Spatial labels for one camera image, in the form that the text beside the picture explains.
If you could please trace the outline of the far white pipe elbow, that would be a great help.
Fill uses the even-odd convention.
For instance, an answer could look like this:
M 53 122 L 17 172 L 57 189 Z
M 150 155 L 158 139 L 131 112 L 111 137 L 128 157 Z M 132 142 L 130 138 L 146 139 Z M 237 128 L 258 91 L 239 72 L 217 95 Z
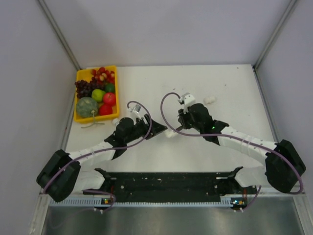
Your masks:
M 204 100 L 203 100 L 203 102 L 204 102 L 204 104 L 211 104 L 211 103 L 214 103 L 214 102 L 216 102 L 216 97 L 215 96 L 208 96 L 208 97 L 206 97 Z

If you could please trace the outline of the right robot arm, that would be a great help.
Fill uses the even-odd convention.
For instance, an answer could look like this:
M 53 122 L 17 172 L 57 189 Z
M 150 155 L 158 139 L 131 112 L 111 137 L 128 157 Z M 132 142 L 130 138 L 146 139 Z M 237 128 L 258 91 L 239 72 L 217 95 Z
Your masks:
M 228 181 L 232 193 L 241 193 L 249 186 L 271 185 L 282 193 L 290 193 L 306 171 L 302 159 L 290 141 L 265 141 L 244 134 L 220 120 L 214 120 L 200 103 L 178 111 L 183 129 L 195 129 L 206 141 L 228 147 L 251 157 L 261 165 L 238 167 L 234 178 Z

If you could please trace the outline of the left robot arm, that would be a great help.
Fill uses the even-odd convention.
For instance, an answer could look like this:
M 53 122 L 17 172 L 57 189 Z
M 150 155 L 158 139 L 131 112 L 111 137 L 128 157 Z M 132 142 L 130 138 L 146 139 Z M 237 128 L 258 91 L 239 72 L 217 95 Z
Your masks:
M 117 159 L 134 141 L 149 140 L 166 130 L 148 114 L 136 119 L 122 118 L 115 124 L 115 131 L 99 144 L 70 153 L 56 151 L 36 182 L 55 202 L 88 189 L 106 194 L 111 183 L 99 164 Z

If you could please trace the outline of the white pipe elbow fitting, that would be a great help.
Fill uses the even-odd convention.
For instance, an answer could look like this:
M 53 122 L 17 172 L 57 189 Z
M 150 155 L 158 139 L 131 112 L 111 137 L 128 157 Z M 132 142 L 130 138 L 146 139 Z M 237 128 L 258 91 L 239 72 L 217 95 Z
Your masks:
M 165 134 L 166 138 L 173 138 L 173 137 L 177 136 L 177 132 L 175 132 L 173 130 L 165 130 L 164 134 Z

